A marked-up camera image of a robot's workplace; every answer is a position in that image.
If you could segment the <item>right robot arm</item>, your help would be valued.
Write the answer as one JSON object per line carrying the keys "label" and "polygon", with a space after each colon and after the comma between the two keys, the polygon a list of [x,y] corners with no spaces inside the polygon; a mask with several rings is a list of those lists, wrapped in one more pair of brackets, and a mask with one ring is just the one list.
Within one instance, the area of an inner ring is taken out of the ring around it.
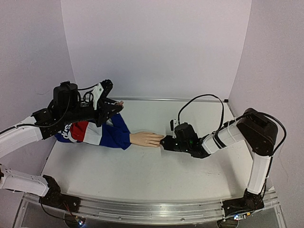
{"label": "right robot arm", "polygon": [[273,156],[287,137],[286,128],[275,117],[248,108],[243,115],[222,123],[214,132],[199,138],[192,125],[171,120],[172,135],[160,144],[166,151],[184,152],[204,159],[239,141],[244,141],[252,153],[252,168],[243,197],[222,203],[224,217],[239,220],[264,208],[266,183]]}

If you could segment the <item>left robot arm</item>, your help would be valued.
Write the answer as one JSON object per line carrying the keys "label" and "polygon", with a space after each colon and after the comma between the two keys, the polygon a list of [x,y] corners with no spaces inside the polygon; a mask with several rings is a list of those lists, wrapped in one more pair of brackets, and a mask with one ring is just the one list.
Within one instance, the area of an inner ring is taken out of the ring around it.
{"label": "left robot arm", "polygon": [[[67,124],[92,121],[102,126],[122,107],[108,98],[113,88],[111,80],[85,89],[89,97],[80,94],[77,84],[62,82],[53,90],[53,99],[47,108],[34,112],[31,116],[0,133],[0,156],[14,152],[28,144],[52,137]],[[0,166],[1,189],[31,193],[39,197],[42,205],[78,212],[80,198],[61,192],[60,186],[51,176],[35,176]]]}

